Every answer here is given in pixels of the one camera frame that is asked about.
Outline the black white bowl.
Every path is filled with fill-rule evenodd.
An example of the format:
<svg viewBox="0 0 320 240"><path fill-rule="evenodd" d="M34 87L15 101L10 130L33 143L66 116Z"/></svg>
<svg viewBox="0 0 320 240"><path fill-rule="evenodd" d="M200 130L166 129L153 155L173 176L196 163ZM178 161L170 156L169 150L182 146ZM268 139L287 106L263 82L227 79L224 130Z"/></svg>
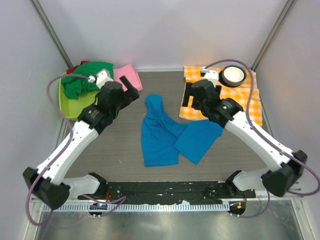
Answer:
<svg viewBox="0 0 320 240"><path fill-rule="evenodd" d="M219 72L219 82L226 87L239 87L247 78L245 70L237 65L227 65Z"/></svg>

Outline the blue t shirt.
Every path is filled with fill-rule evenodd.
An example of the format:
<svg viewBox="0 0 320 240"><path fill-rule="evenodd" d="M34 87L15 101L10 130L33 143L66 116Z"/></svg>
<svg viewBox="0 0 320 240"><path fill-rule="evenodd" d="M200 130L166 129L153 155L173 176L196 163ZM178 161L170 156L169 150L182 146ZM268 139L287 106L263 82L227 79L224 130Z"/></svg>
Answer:
<svg viewBox="0 0 320 240"><path fill-rule="evenodd" d="M223 133L209 120L178 123L165 112L158 94L146 97L147 114L141 126L141 148L146 167L164 167L179 163L183 155L197 165Z"/></svg>

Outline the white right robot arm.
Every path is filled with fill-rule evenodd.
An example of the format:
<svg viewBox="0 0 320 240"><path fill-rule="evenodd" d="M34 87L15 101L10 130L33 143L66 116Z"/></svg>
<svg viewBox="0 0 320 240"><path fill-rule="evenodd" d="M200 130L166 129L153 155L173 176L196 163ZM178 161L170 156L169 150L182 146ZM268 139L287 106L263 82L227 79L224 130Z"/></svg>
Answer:
<svg viewBox="0 0 320 240"><path fill-rule="evenodd" d="M245 190L267 190L282 197L303 173L301 163L307 161L302 151L285 147L254 121L248 120L243 107L232 98L220 99L221 86L207 79L186 83L183 103L192 98L192 108L201 111L209 121L217 123L249 146L267 165L266 169L236 172L226 184L233 198Z"/></svg>

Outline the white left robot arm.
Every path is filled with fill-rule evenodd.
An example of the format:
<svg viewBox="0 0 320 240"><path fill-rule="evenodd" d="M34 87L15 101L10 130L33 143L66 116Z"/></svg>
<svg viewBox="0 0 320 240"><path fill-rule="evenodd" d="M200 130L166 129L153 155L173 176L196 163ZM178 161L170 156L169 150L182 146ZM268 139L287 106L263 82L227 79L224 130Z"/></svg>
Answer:
<svg viewBox="0 0 320 240"><path fill-rule="evenodd" d="M23 172L29 190L51 210L60 208L70 198L88 195L100 200L106 195L107 181L94 172L76 178L65 175L82 151L112 124L120 110L139 98L138 90L124 75L119 79L119 82L106 81L55 151L37 168L28 167Z"/></svg>

